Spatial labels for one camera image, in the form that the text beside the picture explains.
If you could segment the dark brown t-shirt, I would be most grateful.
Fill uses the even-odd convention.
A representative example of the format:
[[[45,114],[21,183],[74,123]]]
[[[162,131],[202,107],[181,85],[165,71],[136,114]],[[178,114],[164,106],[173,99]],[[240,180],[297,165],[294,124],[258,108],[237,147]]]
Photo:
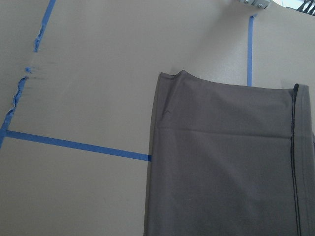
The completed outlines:
[[[312,236],[315,138],[309,88],[160,74],[149,236]]]

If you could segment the brown paper table cover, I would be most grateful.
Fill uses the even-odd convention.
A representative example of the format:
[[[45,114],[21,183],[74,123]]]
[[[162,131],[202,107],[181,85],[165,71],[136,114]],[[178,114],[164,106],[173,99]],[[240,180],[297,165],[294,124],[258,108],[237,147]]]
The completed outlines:
[[[1,116],[3,236],[147,236],[159,76],[309,88],[315,17],[271,1],[53,0]]]

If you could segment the aluminium frame post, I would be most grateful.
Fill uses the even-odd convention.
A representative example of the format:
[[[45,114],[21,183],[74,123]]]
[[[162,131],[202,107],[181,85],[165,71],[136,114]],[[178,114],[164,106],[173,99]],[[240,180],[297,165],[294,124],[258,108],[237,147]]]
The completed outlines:
[[[257,8],[265,9],[271,3],[271,0],[237,0],[240,3],[255,6]]]

